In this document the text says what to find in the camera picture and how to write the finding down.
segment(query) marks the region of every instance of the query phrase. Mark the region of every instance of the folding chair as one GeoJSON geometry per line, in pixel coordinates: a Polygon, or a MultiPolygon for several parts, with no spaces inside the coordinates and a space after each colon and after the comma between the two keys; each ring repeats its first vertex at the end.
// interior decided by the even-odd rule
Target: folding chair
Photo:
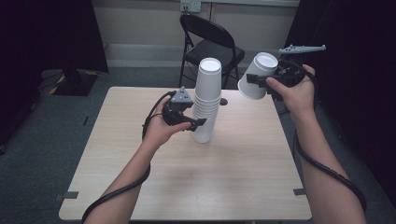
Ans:
{"type": "Polygon", "coordinates": [[[204,58],[215,58],[221,62],[221,76],[225,77],[222,85],[223,89],[227,85],[228,78],[233,77],[230,76],[233,69],[235,69],[235,77],[233,78],[239,80],[238,64],[244,59],[245,52],[235,46],[230,33],[212,21],[190,14],[181,15],[180,23],[183,27],[185,38],[178,82],[179,87],[181,87],[183,77],[195,81],[193,78],[184,75],[185,62],[199,66],[200,61],[204,58]],[[194,45],[190,34],[200,36],[203,40],[194,45]]]}

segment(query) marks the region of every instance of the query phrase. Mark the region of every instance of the person's right hand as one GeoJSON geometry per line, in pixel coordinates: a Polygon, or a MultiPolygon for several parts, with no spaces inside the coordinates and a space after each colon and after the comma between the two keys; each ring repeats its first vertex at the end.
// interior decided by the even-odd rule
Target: person's right hand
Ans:
{"type": "MultiPolygon", "coordinates": [[[[315,69],[304,64],[303,68],[315,74],[315,69]]],[[[302,116],[314,111],[314,84],[305,76],[304,79],[294,87],[286,87],[274,78],[267,78],[267,84],[282,95],[286,107],[293,116],[302,116]]]]}

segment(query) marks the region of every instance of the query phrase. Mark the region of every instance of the black curtain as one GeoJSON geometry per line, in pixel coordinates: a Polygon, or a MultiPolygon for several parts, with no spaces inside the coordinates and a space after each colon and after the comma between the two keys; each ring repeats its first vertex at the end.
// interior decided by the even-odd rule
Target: black curtain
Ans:
{"type": "Polygon", "coordinates": [[[317,70],[320,99],[394,206],[395,40],[395,1],[301,0],[286,43],[326,45],[305,55],[317,70]]]}
{"type": "Polygon", "coordinates": [[[0,1],[0,145],[29,112],[42,72],[63,61],[108,72],[91,0],[0,1]]]}

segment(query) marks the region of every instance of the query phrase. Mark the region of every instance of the table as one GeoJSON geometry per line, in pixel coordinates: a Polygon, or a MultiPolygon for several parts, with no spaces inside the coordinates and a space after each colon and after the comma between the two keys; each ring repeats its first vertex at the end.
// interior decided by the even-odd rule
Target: table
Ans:
{"type": "MultiPolygon", "coordinates": [[[[90,139],[64,199],[60,218],[81,219],[141,143],[142,124],[155,102],[175,89],[113,87],[108,91],[90,139]]],[[[193,98],[193,90],[187,89],[193,98]]],[[[191,132],[177,133],[151,162],[133,220],[309,219],[302,183],[271,97],[254,101],[239,91],[222,91],[209,143],[191,132]]],[[[187,109],[186,116],[191,116],[187,109]]]]}

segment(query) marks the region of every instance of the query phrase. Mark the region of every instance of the stack of paper cups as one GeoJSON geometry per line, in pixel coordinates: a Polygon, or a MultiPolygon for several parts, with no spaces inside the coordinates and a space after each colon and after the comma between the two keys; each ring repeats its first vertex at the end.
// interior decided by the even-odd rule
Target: stack of paper cups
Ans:
{"type": "Polygon", "coordinates": [[[246,73],[238,82],[238,90],[247,98],[260,100],[265,96],[267,89],[260,88],[259,85],[248,83],[247,74],[271,76],[277,69],[277,58],[272,54],[261,52],[253,59],[246,73]]]}
{"type": "Polygon", "coordinates": [[[195,119],[206,119],[203,126],[191,132],[196,142],[206,143],[213,137],[221,99],[221,63],[214,58],[201,60],[195,86],[192,113],[195,119]]]}

